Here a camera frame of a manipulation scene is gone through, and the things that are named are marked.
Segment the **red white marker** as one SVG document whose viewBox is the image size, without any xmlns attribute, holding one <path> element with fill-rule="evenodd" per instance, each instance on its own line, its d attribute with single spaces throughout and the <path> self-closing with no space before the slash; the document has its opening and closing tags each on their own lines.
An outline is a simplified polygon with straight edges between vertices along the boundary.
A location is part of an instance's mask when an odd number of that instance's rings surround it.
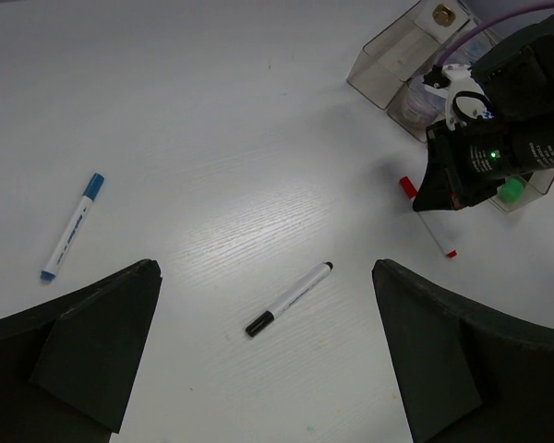
<svg viewBox="0 0 554 443">
<path fill-rule="evenodd" d="M 410 203 L 413 204 L 417 197 L 417 190 L 410 178 L 408 176 L 402 177 L 399 180 L 399 185 Z M 442 226 L 442 223 L 431 212 L 418 212 L 416 215 L 427 228 L 428 233 L 437 244 L 443 256 L 446 258 L 457 257 L 457 248 L 454 246 L 453 240 L 448 236 L 448 232 Z"/>
</svg>

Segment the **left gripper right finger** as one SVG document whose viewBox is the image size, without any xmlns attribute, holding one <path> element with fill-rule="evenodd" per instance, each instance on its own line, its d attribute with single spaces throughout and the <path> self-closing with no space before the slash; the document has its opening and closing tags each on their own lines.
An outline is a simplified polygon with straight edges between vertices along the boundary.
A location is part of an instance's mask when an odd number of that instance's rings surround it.
<svg viewBox="0 0 554 443">
<path fill-rule="evenodd" d="M 554 442 L 554 329 L 391 259 L 372 280 L 414 442 Z"/>
</svg>

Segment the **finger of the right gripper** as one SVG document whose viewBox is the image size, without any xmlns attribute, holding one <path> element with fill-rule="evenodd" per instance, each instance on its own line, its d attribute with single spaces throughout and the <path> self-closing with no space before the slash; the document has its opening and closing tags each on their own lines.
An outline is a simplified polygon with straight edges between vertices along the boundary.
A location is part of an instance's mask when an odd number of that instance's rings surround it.
<svg viewBox="0 0 554 443">
<path fill-rule="evenodd" d="M 417 190 L 413 210 L 427 212 L 463 209 L 465 204 L 460 185 L 453 160 L 429 151 L 425 175 Z"/>
</svg>

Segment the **green black highlighter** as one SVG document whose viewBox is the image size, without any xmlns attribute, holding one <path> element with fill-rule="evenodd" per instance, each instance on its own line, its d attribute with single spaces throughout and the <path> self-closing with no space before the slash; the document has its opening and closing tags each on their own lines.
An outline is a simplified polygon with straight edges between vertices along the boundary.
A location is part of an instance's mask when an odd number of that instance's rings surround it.
<svg viewBox="0 0 554 443">
<path fill-rule="evenodd" d="M 525 183 L 519 177 L 508 177 L 498 189 L 497 198 L 505 204 L 517 202 L 525 190 Z"/>
</svg>

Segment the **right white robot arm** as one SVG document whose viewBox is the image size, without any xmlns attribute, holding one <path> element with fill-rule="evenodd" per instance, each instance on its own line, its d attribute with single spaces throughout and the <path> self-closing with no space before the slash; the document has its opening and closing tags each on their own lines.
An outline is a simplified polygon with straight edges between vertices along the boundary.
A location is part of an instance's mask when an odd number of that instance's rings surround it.
<svg viewBox="0 0 554 443">
<path fill-rule="evenodd" d="M 513 177 L 554 170 L 554 14 L 470 66 L 439 59 L 423 84 L 445 111 L 426 129 L 428 164 L 414 211 L 473 207 Z"/>
</svg>

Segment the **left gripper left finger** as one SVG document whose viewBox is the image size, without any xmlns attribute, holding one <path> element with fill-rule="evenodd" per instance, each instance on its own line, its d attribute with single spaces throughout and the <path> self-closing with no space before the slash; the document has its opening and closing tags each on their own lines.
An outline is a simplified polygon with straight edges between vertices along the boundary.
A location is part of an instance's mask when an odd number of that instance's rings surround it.
<svg viewBox="0 0 554 443">
<path fill-rule="evenodd" d="M 163 277 L 143 259 L 0 319 L 0 442 L 119 433 Z"/>
</svg>

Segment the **black white marker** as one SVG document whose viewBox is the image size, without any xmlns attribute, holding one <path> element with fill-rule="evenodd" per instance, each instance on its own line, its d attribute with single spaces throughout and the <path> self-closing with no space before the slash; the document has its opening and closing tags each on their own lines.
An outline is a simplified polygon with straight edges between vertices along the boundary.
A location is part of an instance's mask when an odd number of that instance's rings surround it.
<svg viewBox="0 0 554 443">
<path fill-rule="evenodd" d="M 332 269 L 333 264 L 330 261 L 316 265 L 247 325 L 245 328 L 246 335 L 249 338 L 255 338 L 284 312 L 326 279 L 331 274 Z"/>
</svg>

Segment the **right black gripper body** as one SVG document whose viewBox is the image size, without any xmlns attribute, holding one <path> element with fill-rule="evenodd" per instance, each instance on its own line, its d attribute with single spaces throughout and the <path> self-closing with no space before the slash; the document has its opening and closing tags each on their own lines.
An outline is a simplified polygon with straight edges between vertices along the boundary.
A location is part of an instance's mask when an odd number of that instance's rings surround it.
<svg viewBox="0 0 554 443">
<path fill-rule="evenodd" d="M 474 207 L 496 196 L 510 176 L 554 169 L 554 117 L 485 120 L 453 131 L 438 122 L 427 129 L 427 148 L 453 160 L 464 208 Z"/>
</svg>

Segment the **purple clip jar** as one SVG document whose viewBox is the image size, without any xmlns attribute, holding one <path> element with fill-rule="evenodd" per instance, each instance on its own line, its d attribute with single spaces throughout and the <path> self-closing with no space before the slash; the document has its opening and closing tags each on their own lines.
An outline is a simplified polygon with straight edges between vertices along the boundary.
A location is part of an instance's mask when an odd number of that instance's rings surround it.
<svg viewBox="0 0 554 443">
<path fill-rule="evenodd" d="M 425 88 L 423 77 L 410 81 L 401 98 L 400 122 L 409 129 L 423 131 L 435 123 L 445 110 L 445 100 Z"/>
</svg>

